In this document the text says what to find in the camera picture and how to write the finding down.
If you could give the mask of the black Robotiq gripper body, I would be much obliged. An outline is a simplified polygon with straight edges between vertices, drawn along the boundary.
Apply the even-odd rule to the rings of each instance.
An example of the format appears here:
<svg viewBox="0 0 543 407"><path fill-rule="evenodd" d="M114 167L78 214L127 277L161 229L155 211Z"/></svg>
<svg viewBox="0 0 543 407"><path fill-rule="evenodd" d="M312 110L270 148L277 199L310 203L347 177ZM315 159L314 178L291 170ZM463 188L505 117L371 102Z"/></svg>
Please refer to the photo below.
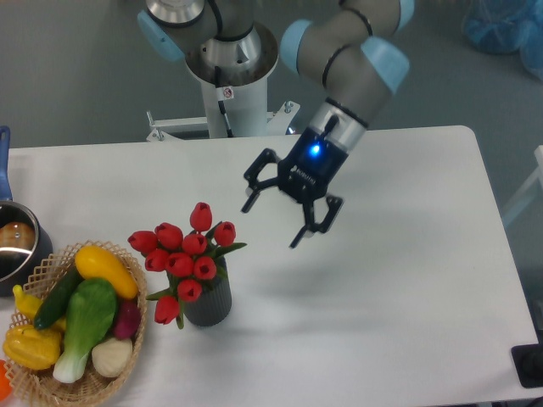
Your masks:
<svg viewBox="0 0 543 407"><path fill-rule="evenodd" d="M307 127L288 155L277 164L277 187L298 204L323 198L348 154L331 138L332 127L319 133Z"/></svg>

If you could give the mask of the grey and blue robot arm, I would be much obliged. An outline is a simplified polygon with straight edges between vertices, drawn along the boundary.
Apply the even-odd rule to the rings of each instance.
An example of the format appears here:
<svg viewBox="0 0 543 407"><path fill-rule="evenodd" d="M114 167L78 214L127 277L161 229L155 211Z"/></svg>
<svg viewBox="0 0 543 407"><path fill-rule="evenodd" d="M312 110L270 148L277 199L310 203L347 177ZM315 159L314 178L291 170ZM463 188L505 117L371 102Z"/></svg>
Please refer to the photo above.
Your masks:
<svg viewBox="0 0 543 407"><path fill-rule="evenodd" d="M275 187L301 205L300 231L308 234L329 230L343 203L329 183L410 69L387 36L406 25L414 7L343 1L327 22L295 21L281 40L255 21L250 1L149 1L137 22L156 53L184 61L199 81L213 138L270 129L267 79L278 62L327 92L287 156L265 149L244 173L244 211Z"/></svg>

